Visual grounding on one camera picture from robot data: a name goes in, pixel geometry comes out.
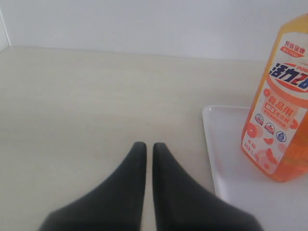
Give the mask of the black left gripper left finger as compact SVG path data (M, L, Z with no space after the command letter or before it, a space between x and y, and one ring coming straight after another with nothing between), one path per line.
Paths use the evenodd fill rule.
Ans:
M145 194L147 147L135 142L99 186L50 213L41 231L139 231Z

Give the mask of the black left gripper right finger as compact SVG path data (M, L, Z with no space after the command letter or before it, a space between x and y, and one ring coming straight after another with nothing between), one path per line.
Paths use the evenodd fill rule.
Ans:
M251 214L217 198L177 162L165 143L153 146L153 198L158 231L261 231Z

